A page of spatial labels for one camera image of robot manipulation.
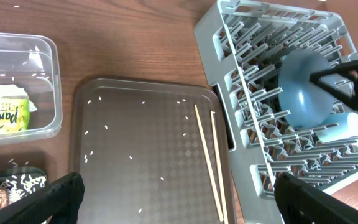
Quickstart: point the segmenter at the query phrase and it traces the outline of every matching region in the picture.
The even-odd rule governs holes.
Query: yellow green label
[[[0,98],[0,134],[27,130],[29,100]]]

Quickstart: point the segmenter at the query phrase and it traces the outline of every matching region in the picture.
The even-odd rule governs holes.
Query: food package
[[[0,85],[0,134],[27,130],[30,112],[37,108],[15,85]]]

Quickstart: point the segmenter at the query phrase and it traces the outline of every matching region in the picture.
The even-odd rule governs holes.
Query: wood grain surface
[[[14,158],[19,165],[29,161],[46,170],[52,181],[68,172],[73,94],[85,78],[111,75],[206,86],[193,28],[215,2],[0,0],[0,32],[45,35],[56,43],[63,92],[60,133],[0,146],[0,169],[10,168],[7,162]],[[358,1],[267,2],[340,13],[358,49]],[[358,209],[358,181],[334,196]],[[243,224],[238,202],[236,208],[238,224]]]

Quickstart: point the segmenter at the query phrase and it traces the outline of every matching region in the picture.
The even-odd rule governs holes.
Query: plastic tray
[[[220,223],[194,104],[218,184],[209,116],[216,112],[227,212],[236,222],[217,96],[202,87],[100,78],[75,95],[71,169],[86,189],[78,223]]]
[[[37,111],[29,128],[0,134],[0,145],[55,136],[62,123],[62,90],[56,45],[38,35],[0,33],[0,85],[16,85],[29,95]]]

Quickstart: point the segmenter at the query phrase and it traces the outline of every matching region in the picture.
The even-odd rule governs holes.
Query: clear plastic container
[[[0,33],[0,85],[23,88],[36,111],[28,130],[0,134],[0,145],[51,138],[62,124],[62,88],[56,45],[38,35]]]

